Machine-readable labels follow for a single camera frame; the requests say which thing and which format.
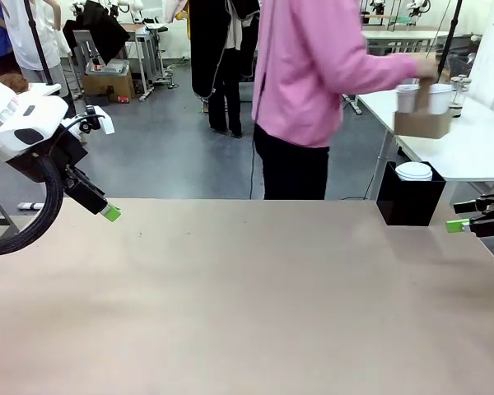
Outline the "person's right hand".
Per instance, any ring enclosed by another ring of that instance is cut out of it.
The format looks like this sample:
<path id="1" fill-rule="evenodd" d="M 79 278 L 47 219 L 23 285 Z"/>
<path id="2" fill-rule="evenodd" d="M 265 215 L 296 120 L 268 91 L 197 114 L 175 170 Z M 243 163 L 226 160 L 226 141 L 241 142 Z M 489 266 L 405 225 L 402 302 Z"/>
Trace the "person's right hand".
<path id="1" fill-rule="evenodd" d="M 438 79 L 438 65 L 429 58 L 419 58 L 417 60 L 416 78 L 436 81 Z"/>

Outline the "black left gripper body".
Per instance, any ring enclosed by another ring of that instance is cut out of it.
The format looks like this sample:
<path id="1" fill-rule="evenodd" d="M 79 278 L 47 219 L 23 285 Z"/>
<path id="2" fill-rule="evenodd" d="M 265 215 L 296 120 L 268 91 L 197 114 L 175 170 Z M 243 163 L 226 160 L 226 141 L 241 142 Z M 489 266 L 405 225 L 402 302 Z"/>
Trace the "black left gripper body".
<path id="1" fill-rule="evenodd" d="M 85 148 L 72 133 L 56 132 L 51 138 L 8 160 L 7 164 L 31 181 L 43 184 L 45 192 L 48 192 L 40 159 L 49 158 L 56 169 L 56 179 L 65 193 L 84 193 L 87 190 L 87 177 L 77 169 L 76 164 L 86 154 Z"/>

